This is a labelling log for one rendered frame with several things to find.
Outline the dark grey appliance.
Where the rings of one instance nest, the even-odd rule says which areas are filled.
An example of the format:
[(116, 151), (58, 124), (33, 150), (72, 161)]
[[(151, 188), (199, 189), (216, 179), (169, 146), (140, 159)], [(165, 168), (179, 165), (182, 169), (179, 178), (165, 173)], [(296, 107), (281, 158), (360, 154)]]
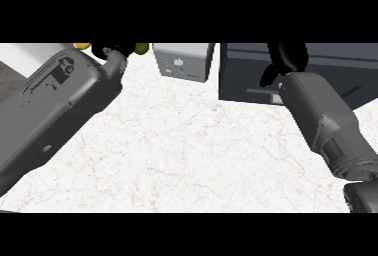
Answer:
[[(306, 43), (306, 72), (327, 80), (336, 93), (355, 110), (378, 98), (378, 43)], [(264, 43), (221, 43), (218, 99), (280, 105), (277, 76), (271, 85), (259, 86), (270, 64)]]

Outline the pale grey appliance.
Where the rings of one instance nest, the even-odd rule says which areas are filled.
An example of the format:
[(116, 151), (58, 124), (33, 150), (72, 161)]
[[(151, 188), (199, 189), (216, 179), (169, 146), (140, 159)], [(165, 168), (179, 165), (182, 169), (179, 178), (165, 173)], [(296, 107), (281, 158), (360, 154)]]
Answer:
[(196, 82), (206, 81), (212, 43), (153, 43), (151, 50), (162, 76)]

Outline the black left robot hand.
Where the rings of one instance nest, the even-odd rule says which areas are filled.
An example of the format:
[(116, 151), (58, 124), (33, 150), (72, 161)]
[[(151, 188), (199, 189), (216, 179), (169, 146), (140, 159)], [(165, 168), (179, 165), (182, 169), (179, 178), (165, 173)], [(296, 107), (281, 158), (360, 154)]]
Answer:
[(134, 52), (134, 43), (92, 43), (91, 44), (91, 53), (92, 55), (104, 60), (107, 58), (107, 53), (110, 51), (117, 51), (123, 57), (128, 57)]

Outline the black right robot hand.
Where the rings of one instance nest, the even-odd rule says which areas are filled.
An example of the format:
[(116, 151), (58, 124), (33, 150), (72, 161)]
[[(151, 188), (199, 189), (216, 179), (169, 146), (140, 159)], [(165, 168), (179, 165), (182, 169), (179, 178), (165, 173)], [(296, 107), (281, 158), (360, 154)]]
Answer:
[(277, 75), (284, 76), (290, 72), (302, 72), (308, 64), (308, 53), (304, 43), (268, 43), (268, 55), (271, 63), (259, 79), (259, 86), (268, 86)]

